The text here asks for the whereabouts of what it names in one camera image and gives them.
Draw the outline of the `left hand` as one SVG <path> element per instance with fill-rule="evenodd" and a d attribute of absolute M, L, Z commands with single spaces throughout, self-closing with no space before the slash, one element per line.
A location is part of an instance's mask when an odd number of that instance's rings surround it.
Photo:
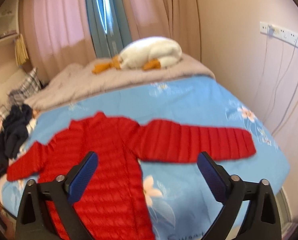
<path fill-rule="evenodd" d="M 14 231 L 13 224 L 4 213 L 1 202 L 0 202 L 0 217 L 7 227 L 4 233 L 4 236 L 6 237 L 6 239 L 9 239 L 9 240 L 14 239 L 15 231 Z"/>

